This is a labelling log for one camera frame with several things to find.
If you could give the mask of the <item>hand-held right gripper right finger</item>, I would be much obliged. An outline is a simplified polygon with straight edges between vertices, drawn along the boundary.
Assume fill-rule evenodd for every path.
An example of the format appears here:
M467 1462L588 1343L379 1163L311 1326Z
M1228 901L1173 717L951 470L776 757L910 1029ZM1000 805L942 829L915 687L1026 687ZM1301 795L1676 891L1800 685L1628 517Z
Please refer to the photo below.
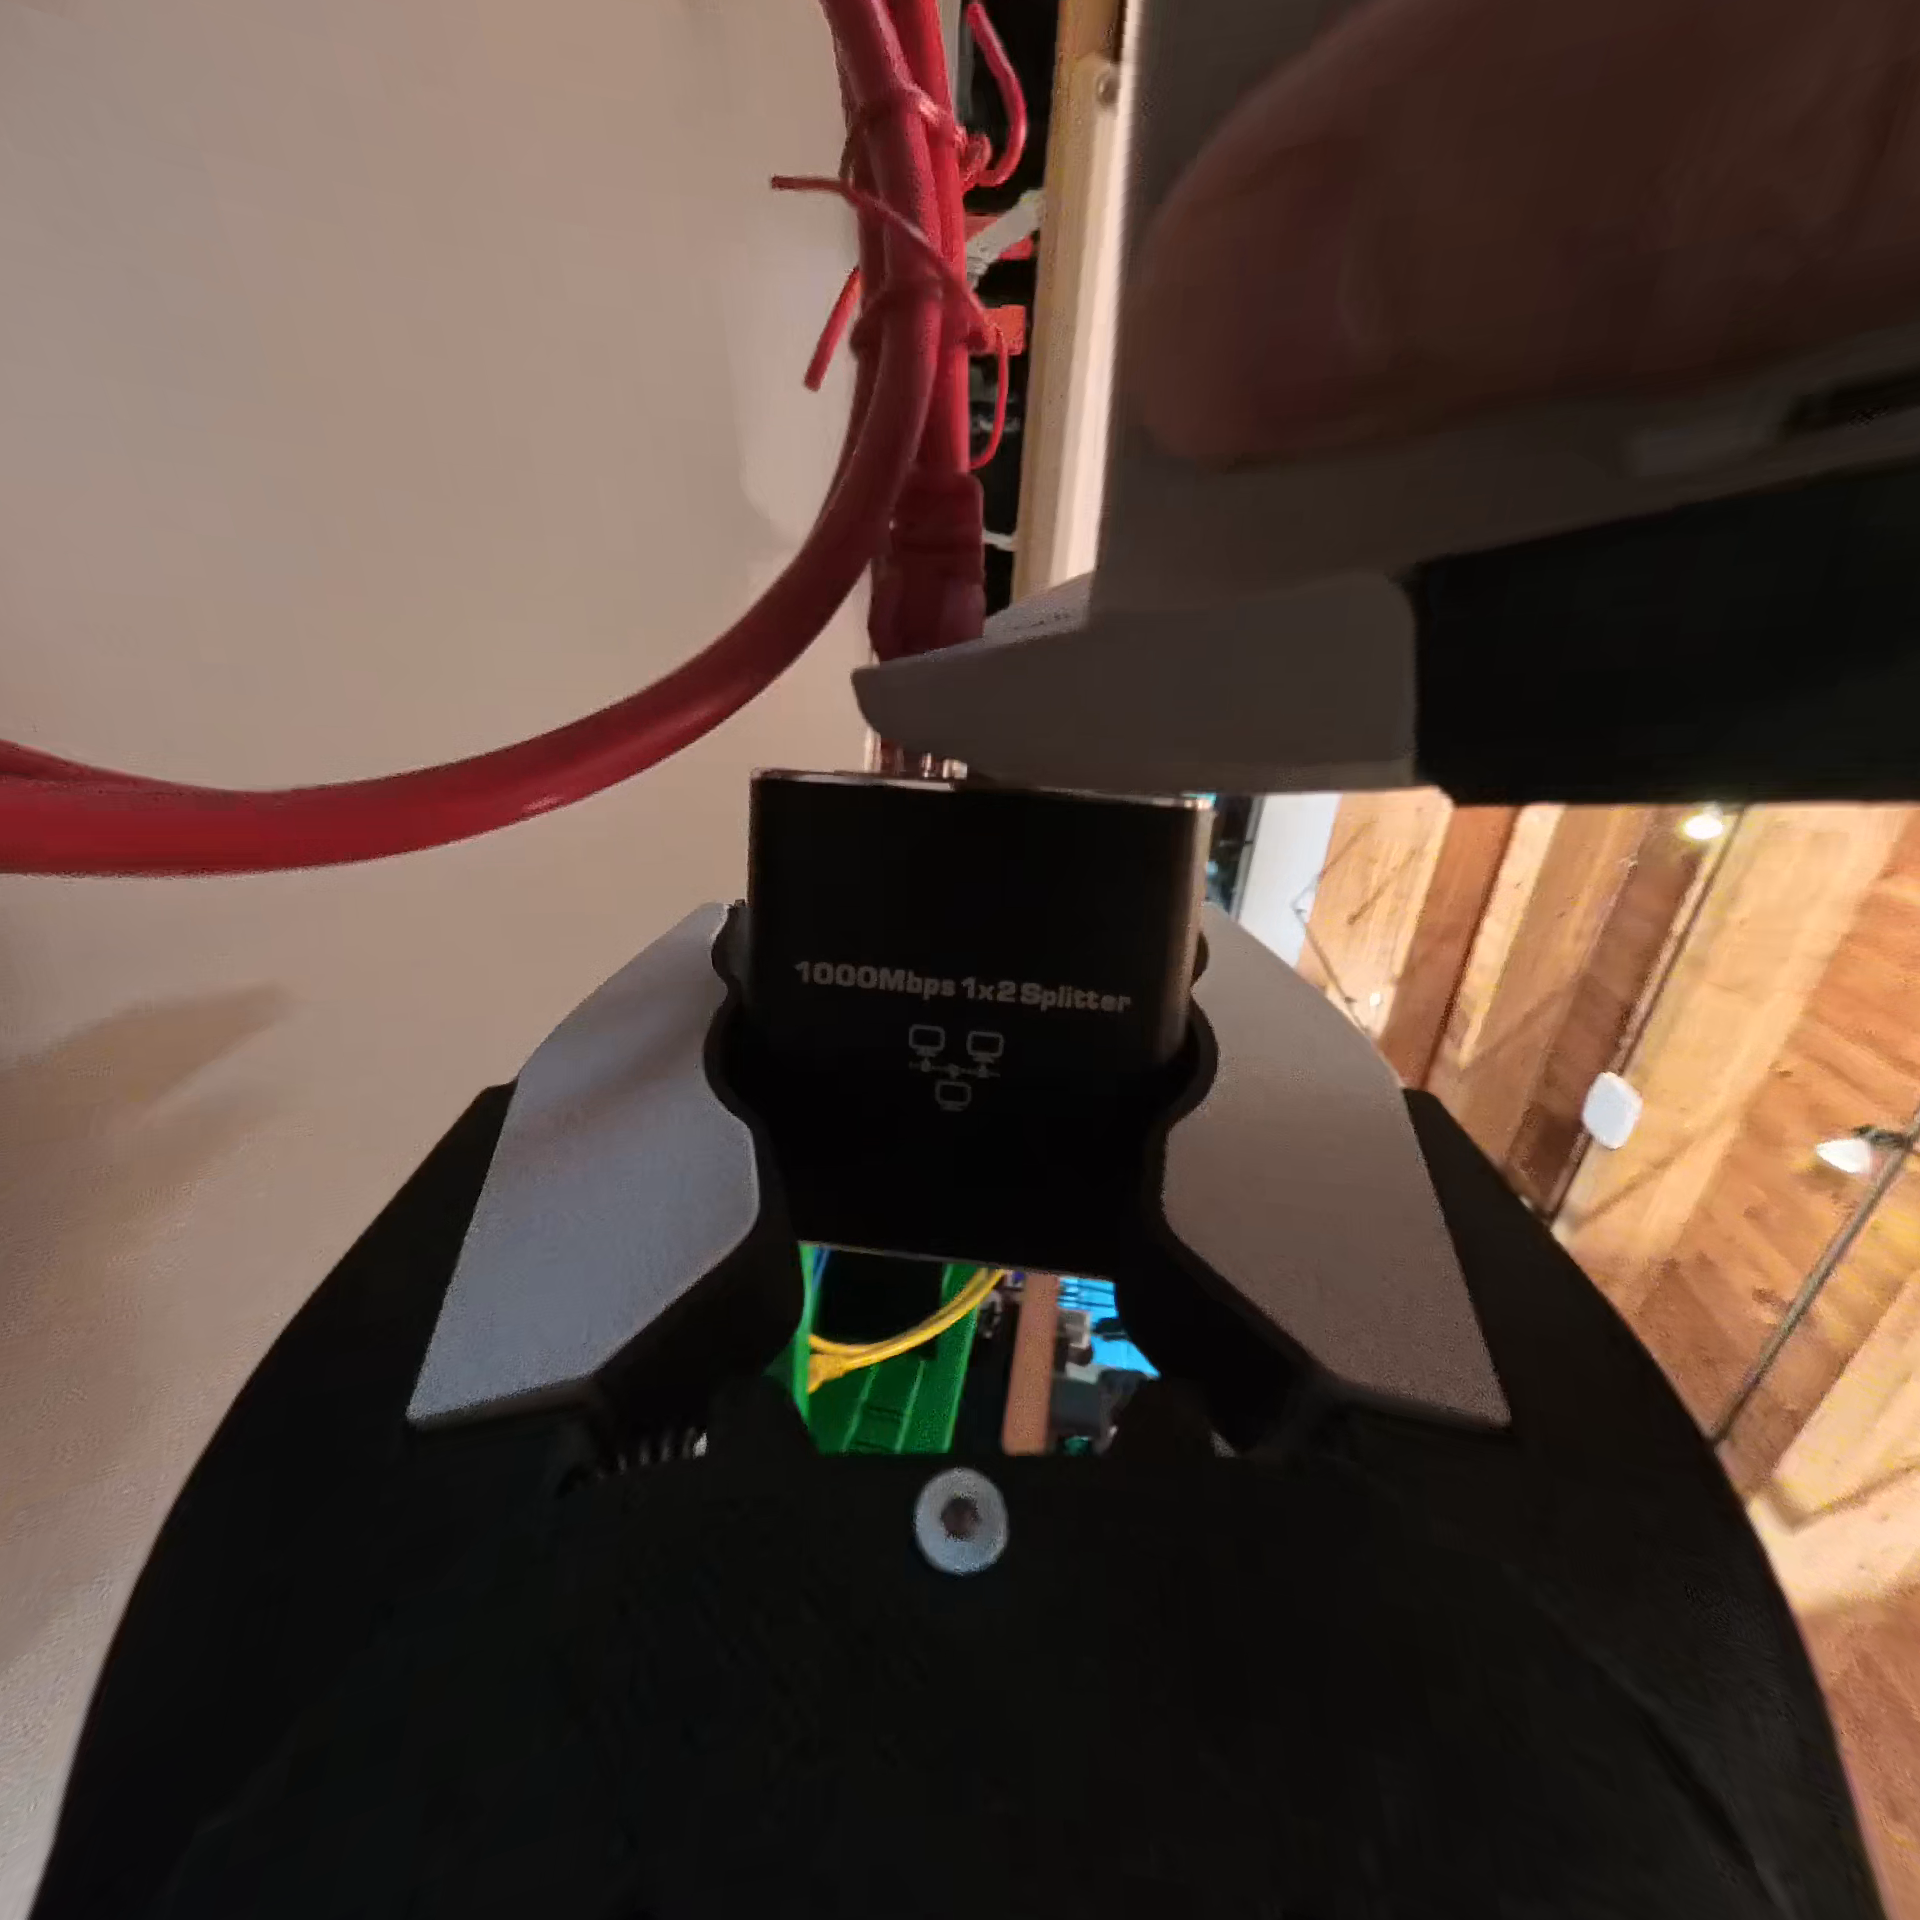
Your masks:
M1508 1404L1399 1076L1221 908L1159 1208L1200 1282L1344 1397L1500 1434Z

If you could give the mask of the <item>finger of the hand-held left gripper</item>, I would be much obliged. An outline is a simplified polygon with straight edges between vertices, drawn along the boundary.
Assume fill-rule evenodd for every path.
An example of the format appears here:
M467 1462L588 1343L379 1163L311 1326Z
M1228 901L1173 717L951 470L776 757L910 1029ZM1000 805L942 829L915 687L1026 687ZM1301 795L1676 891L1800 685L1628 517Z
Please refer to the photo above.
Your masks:
M1357 6L1132 5L1094 566L983 640L863 668L855 692L877 732L1018 784L1416 786L1416 566L1916 463L1916 320L1701 387L1508 404L1266 463L1167 455L1124 373L1139 243L1248 94Z

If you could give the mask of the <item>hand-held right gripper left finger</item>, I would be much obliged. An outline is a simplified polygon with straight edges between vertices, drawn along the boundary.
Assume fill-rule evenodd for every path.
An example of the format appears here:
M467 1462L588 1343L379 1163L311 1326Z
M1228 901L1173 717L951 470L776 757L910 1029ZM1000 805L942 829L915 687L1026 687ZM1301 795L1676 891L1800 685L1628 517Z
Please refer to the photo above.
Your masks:
M709 1427L798 1333L773 1139L733 1088L742 903L703 903L519 1072L411 1427Z

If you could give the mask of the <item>black ethernet splitter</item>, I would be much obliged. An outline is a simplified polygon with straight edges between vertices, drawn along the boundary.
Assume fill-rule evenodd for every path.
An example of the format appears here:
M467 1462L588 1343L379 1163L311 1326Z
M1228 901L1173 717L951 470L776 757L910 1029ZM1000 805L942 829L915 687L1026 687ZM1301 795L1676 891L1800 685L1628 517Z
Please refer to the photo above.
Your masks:
M757 775L730 1064L798 1232L1099 1280L1151 1259L1206 851L1190 799Z

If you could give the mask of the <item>green storage bin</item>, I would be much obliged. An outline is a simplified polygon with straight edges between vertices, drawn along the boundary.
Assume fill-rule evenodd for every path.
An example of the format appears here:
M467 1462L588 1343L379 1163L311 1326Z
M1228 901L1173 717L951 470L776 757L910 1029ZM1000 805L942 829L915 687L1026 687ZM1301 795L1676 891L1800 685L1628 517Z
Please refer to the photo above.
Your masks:
M799 1245L803 1306L771 1363L828 1456L939 1456L952 1447L975 1339L1018 1307L1018 1274Z

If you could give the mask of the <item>person's left hand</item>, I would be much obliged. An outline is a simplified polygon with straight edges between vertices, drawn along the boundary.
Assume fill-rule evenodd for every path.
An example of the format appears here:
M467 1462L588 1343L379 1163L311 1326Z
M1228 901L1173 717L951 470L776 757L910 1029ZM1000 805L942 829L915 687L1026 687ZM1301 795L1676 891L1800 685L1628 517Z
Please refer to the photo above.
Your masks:
M1362 5L1146 229L1135 419L1266 463L1911 323L1916 155L1908 2Z

